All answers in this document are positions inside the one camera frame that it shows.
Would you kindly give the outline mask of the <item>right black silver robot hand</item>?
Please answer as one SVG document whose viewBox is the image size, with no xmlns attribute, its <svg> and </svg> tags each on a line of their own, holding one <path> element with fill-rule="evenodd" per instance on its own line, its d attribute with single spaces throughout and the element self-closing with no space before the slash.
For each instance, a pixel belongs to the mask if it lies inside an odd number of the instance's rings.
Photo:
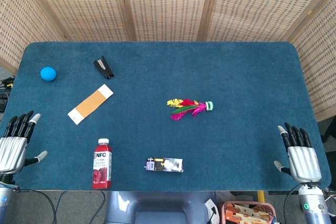
<svg viewBox="0 0 336 224">
<path fill-rule="evenodd" d="M 321 170 L 315 149 L 312 147 L 308 133 L 300 128 L 285 123 L 278 126 L 289 159 L 289 167 L 274 161 L 276 169 L 290 175 L 298 183 L 318 183 Z"/>
</svg>

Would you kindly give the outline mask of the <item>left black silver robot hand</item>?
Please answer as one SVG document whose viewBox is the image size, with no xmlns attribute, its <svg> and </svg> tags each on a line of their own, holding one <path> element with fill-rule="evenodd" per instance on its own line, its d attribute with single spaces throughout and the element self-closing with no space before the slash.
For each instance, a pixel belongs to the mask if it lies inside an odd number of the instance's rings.
<svg viewBox="0 0 336 224">
<path fill-rule="evenodd" d="M 48 152 L 43 151 L 33 158 L 25 157 L 39 119 L 39 113 L 33 115 L 33 111 L 29 111 L 8 121 L 1 137 L 1 175 L 17 174 L 24 166 L 39 163 L 47 156 Z"/>
</svg>

